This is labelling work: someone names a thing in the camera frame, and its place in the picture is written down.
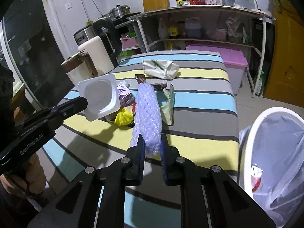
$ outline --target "trash can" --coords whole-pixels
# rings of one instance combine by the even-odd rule
[[[304,120],[289,109],[273,107],[240,134],[239,184],[277,227],[291,227],[304,209]],[[263,171],[254,192],[253,164]]]

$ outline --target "tiled floor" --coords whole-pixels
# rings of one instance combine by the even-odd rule
[[[302,118],[304,118],[304,108],[302,107],[263,98],[262,96],[252,98],[249,82],[246,75],[243,76],[243,86],[240,88],[238,95],[235,96],[235,99],[237,102],[237,114],[239,117],[240,131],[253,124],[259,114],[270,107],[285,107],[296,112]]]

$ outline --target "white cloth bag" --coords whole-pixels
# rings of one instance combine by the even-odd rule
[[[142,65],[145,74],[166,80],[173,80],[179,70],[177,64],[167,60],[144,59]]]

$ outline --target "striped bed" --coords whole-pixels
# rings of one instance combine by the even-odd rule
[[[175,89],[174,124],[163,123],[168,142],[197,165],[219,165],[236,179],[238,169],[238,116],[223,60],[206,51],[156,51],[122,61],[111,73],[128,79],[136,96],[135,74],[143,74],[143,59],[171,60],[180,66],[170,81]],[[148,83],[169,82],[148,77]],[[78,97],[71,90],[60,102]],[[132,128],[103,119],[88,122],[83,112],[64,121],[55,137],[38,151],[51,189],[60,192],[87,166],[109,166],[129,147]],[[180,227],[179,187],[163,184],[159,157],[146,158],[141,186],[127,187],[125,227]]]

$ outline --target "yellow door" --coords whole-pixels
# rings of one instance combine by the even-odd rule
[[[289,0],[272,0],[275,47],[266,98],[304,107],[304,25]]]

